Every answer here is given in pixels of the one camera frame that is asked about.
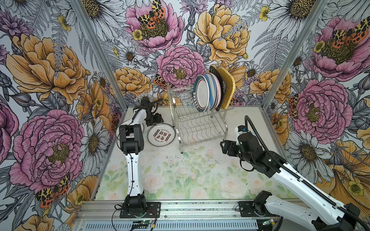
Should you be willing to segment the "black floral square plate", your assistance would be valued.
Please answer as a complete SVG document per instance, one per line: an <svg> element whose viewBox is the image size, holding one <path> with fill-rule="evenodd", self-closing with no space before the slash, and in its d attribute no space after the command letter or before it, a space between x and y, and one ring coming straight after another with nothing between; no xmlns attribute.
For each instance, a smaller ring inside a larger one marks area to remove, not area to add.
<svg viewBox="0 0 370 231"><path fill-rule="evenodd" d="M220 109L222 107L223 99L225 98L226 84L224 83L224 80L223 80L220 72L213 65L210 67L210 73L214 74L217 77L217 79L220 83L220 89L221 89L221 95L219 96L220 103L216 107L216 111L218 112L218 111L220 111Z"/></svg>

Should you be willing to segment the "blue white striped plate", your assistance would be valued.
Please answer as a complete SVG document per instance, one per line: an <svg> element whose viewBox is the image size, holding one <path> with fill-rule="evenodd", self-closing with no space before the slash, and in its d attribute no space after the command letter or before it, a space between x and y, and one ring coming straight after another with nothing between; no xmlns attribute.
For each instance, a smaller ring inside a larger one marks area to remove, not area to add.
<svg viewBox="0 0 370 231"><path fill-rule="evenodd" d="M205 74L204 77L206 78L208 85L209 85L209 92L210 92L210 97L209 97L209 107L208 111L211 111L215 108L215 105L217 103L217 85L214 76L210 74Z"/></svg>

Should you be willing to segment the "pink round plate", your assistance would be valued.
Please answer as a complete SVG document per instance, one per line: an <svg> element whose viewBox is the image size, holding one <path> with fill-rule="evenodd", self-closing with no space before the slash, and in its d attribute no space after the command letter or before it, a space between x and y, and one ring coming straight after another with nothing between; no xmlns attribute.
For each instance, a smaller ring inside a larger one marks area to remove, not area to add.
<svg viewBox="0 0 370 231"><path fill-rule="evenodd" d="M217 106L216 110L219 111L220 108L221 108L221 100L222 100L222 94L223 94L223 80L222 80L222 78L219 75L216 75L216 77L217 77L217 80L219 82L219 87L218 87L218 93L219 93L219 96L218 96L218 106Z"/></svg>

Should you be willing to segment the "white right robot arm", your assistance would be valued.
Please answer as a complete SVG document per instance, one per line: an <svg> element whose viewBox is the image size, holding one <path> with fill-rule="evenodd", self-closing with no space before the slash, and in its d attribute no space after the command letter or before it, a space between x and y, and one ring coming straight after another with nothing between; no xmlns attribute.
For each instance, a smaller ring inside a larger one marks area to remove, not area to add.
<svg viewBox="0 0 370 231"><path fill-rule="evenodd" d="M225 140L220 146L223 154L251 164L252 170L287 187L306 205L285 202L262 190L252 204L256 215L277 215L311 231L353 231L357 225L370 229L360 219L358 207L334 199L309 182L279 154L268 150L258 135L241 131L237 141Z"/></svg>

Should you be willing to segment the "white plate orange sunburst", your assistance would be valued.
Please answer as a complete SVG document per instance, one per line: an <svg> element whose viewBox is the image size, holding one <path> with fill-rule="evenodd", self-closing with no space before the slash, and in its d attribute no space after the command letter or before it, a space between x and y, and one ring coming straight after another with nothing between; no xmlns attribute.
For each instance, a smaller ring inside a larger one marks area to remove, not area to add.
<svg viewBox="0 0 370 231"><path fill-rule="evenodd" d="M216 84L216 93L217 93L217 99L216 99L216 105L215 105L215 109L218 107L218 105L220 104L220 101L221 101L221 85L220 85L220 82L217 78L217 76L215 74L213 74L214 76L214 80L215 80L215 84Z"/></svg>

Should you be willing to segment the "white plate red characters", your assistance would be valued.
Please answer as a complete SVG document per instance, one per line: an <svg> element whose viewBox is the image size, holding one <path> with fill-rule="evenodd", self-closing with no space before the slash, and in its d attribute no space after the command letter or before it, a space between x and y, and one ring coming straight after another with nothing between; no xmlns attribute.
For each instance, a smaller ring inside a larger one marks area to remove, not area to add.
<svg viewBox="0 0 370 231"><path fill-rule="evenodd" d="M160 123L151 127L147 134L150 144L163 147L171 144L176 138L174 127L166 123Z"/></svg>

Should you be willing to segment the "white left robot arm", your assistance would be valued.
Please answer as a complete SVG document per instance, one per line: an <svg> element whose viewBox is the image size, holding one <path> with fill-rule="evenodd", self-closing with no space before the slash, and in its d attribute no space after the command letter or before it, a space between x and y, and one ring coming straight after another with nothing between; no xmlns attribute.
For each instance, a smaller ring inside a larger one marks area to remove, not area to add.
<svg viewBox="0 0 370 231"><path fill-rule="evenodd" d="M125 155L128 168L128 190L122 210L128 214L143 216L147 211L144 188L139 170L140 153L144 150L145 126L162 123L163 119L157 108L163 99L151 102L142 99L140 105L133 108L133 117L119 125L116 132L117 146Z"/></svg>

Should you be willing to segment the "yellow woven square plate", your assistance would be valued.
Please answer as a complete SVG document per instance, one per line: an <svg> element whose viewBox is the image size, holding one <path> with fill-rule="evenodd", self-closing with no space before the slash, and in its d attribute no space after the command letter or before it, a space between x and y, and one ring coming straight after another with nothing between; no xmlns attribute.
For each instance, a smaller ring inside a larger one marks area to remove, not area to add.
<svg viewBox="0 0 370 231"><path fill-rule="evenodd" d="M217 71L220 73L223 81L226 84L224 99L221 103L221 109L226 110L228 109L235 92L235 78L223 67L218 68Z"/></svg>

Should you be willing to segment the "white plate green red band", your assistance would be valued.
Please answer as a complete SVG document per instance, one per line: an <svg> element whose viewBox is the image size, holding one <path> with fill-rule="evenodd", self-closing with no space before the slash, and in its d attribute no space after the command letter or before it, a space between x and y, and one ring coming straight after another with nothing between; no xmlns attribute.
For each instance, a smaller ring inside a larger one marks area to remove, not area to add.
<svg viewBox="0 0 370 231"><path fill-rule="evenodd" d="M193 98L199 112L205 112L209 105L209 86L203 75L197 76L193 86Z"/></svg>

